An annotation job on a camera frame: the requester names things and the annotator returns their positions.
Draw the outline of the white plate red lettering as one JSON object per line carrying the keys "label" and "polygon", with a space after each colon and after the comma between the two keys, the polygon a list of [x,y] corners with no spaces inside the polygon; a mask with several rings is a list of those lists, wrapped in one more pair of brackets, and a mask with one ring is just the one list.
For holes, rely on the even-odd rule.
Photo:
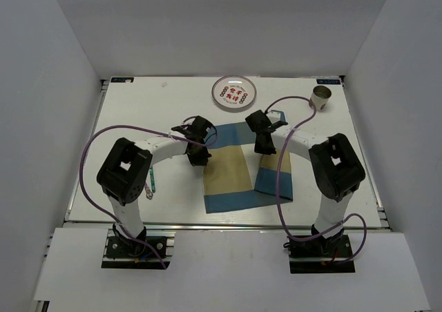
{"label": "white plate red lettering", "polygon": [[246,77],[227,75],[213,84],[211,96],[214,103],[221,109],[240,112],[253,105],[257,97],[257,88]]}

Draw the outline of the blue beige checked placemat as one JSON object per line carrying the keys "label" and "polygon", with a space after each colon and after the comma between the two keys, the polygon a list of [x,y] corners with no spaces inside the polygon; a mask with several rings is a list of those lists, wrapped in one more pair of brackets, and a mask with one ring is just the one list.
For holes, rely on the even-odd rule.
{"label": "blue beige checked placemat", "polygon": [[208,214],[241,211],[276,204],[276,170],[280,151],[254,152],[256,135],[246,122],[217,127],[218,140],[203,171],[204,205]]}

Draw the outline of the green handled table knife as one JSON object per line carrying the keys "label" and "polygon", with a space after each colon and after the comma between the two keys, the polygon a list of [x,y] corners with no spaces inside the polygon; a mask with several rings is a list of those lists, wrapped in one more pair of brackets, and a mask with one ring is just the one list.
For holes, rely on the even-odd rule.
{"label": "green handled table knife", "polygon": [[153,167],[149,168],[149,179],[150,179],[150,185],[151,185],[151,192],[155,193],[156,192],[156,185],[155,185],[155,175],[154,175]]}

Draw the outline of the iridescent metal fork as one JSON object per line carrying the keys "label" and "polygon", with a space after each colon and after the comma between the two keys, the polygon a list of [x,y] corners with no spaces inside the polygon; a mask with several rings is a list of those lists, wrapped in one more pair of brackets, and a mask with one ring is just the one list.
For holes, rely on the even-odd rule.
{"label": "iridescent metal fork", "polygon": [[153,199],[153,191],[150,189],[149,185],[146,182],[144,182],[144,191],[146,194],[146,198],[149,200],[152,200]]}

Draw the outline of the metal cup white sleeve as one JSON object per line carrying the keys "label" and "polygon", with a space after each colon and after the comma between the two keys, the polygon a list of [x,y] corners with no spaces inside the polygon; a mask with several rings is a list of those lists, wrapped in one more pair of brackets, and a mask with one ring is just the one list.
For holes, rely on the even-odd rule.
{"label": "metal cup white sleeve", "polygon": [[328,87],[317,85],[312,90],[309,106],[316,110],[323,110],[331,96],[332,92]]}

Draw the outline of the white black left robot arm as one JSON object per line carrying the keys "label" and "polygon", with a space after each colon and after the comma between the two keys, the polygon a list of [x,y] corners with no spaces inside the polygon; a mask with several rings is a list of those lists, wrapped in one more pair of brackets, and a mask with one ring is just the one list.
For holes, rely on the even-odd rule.
{"label": "white black left robot arm", "polygon": [[153,165],[186,155],[190,165],[206,166],[211,157],[206,138],[215,126],[196,116],[190,124],[173,127],[168,133],[155,132],[154,138],[132,142],[121,137],[111,148],[97,174],[97,183],[108,197],[121,233],[122,248],[132,256],[146,248],[146,229],[140,217],[138,197],[144,190]]}

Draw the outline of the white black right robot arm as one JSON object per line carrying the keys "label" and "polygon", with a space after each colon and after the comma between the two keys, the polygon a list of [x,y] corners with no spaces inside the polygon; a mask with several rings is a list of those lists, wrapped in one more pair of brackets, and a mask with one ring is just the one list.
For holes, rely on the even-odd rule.
{"label": "white black right robot arm", "polygon": [[280,203],[278,215],[287,236],[295,242],[312,241],[313,250],[322,256],[329,255],[337,247],[335,237],[343,232],[343,225],[354,214],[346,216],[350,199],[365,179],[365,169],[348,138],[337,133],[331,137],[319,137],[301,131],[301,124],[293,128],[288,123],[258,110],[245,119],[251,132],[256,134],[254,151],[262,155],[278,153],[276,163],[276,198],[280,198],[282,161],[286,152],[310,161],[316,185],[321,192],[320,208],[312,225],[312,235],[293,236],[285,223]]}

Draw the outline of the right blue corner label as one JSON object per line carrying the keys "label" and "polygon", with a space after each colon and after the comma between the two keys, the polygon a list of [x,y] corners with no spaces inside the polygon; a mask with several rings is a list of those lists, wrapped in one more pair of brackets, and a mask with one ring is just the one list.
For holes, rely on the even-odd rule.
{"label": "right blue corner label", "polygon": [[316,83],[320,85],[341,85],[340,79],[317,79]]}

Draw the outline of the blue corner label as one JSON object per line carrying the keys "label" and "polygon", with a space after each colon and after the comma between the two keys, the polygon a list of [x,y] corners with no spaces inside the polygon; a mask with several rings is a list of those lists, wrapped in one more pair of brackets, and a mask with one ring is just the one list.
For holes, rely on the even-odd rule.
{"label": "blue corner label", "polygon": [[320,85],[341,85],[340,79],[317,79],[316,83]]}
{"label": "blue corner label", "polygon": [[127,83],[133,83],[134,82],[134,78],[133,77],[112,77],[110,79],[110,82],[112,84],[116,84],[116,83],[127,84]]}

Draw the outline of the left blue corner label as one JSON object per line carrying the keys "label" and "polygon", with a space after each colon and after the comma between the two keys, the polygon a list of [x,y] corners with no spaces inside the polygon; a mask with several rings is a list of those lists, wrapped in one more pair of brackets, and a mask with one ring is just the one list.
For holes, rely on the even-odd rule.
{"label": "left blue corner label", "polygon": [[133,77],[112,77],[110,79],[110,82],[112,84],[116,84],[116,83],[127,84],[127,83],[133,83],[134,82],[134,78]]}

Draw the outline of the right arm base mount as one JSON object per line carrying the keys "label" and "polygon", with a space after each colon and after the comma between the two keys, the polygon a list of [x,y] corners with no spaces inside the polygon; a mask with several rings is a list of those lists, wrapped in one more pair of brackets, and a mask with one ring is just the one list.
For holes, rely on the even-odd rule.
{"label": "right arm base mount", "polygon": [[348,235],[326,243],[321,238],[308,242],[295,242],[289,239],[283,244],[289,254],[291,274],[344,274],[355,273],[352,260],[344,261],[353,255]]}

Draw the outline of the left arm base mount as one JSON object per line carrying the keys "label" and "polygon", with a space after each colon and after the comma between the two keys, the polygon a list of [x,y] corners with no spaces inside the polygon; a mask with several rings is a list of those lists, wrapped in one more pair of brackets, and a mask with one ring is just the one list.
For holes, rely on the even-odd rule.
{"label": "left arm base mount", "polygon": [[101,268],[166,270],[173,255],[174,236],[151,233],[146,236],[146,241],[160,255],[165,267],[163,267],[152,249],[143,244],[135,244],[135,248],[133,248],[123,243],[116,234],[109,234],[106,239]]}

